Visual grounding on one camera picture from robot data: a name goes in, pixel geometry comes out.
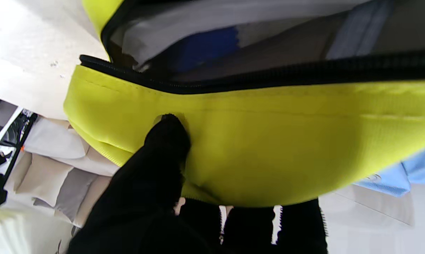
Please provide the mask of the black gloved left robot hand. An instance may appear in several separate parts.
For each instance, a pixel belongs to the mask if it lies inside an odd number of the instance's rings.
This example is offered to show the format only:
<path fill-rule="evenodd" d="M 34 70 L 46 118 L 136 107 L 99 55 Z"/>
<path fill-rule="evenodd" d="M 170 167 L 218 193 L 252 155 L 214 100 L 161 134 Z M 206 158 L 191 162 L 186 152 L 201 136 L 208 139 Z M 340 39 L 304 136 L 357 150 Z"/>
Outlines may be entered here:
<path fill-rule="evenodd" d="M 69 254 L 327 254 L 319 201 L 282 206 L 272 243 L 272 206 L 234 206 L 221 227 L 218 205 L 186 198 L 182 166 L 190 139 L 180 120 L 165 114 L 143 146 L 112 177 Z"/>

